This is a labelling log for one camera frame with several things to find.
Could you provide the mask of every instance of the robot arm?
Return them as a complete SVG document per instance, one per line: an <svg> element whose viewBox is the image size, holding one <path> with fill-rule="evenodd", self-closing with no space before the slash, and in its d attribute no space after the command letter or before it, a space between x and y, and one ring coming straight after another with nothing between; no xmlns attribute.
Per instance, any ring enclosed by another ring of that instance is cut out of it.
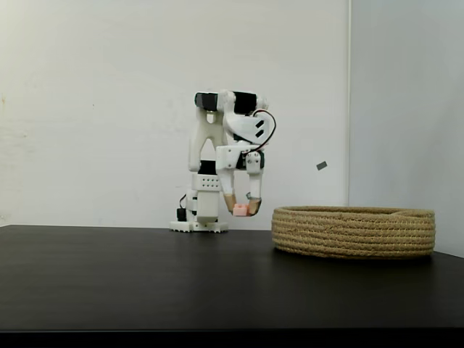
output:
<svg viewBox="0 0 464 348"><path fill-rule="evenodd" d="M263 150L276 129L276 121L267 111L265 99L251 93L197 93L195 105L196 127L188 153L191 188L182 196L177 220L171 221L170 229L222 232L228 224L218 221L221 191L228 210L235 216L253 216L260 209ZM208 115L213 117L212 122L208 122ZM231 144L227 134L233 138ZM215 161L201 158L207 139L215 148ZM246 171L249 176L248 205L236 203L235 170Z"/></svg>
<svg viewBox="0 0 464 348"><path fill-rule="evenodd" d="M223 113L224 131L236 142L216 148L216 172L223 187L224 200L229 212L238 216L253 216L261 205L261 180L264 170L263 147L272 136L276 124L270 132L270 117L266 111L265 99L255 96L254 111L251 116L238 115L236 110L237 95L231 91L221 91L217 95L217 109ZM267 117L258 115L266 112ZM247 194L249 204L246 214L243 206L235 210L236 195L233 187L233 172L245 170L249 175L250 191Z"/></svg>

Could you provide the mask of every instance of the small pink cube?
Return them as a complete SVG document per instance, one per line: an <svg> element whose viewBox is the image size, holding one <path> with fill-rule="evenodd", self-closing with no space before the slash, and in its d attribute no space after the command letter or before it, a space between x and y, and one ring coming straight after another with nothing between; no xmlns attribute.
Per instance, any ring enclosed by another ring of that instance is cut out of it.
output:
<svg viewBox="0 0 464 348"><path fill-rule="evenodd" d="M235 204L233 206L233 216L248 216L248 204Z"/></svg>

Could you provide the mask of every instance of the jute rope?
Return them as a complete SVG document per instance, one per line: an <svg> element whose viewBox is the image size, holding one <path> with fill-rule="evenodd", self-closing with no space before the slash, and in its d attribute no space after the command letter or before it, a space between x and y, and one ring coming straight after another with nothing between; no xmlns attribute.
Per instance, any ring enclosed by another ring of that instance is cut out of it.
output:
<svg viewBox="0 0 464 348"><path fill-rule="evenodd" d="M274 210L273 241L286 252L319 257L398 259L429 255L433 210L372 207L282 207Z"/></svg>

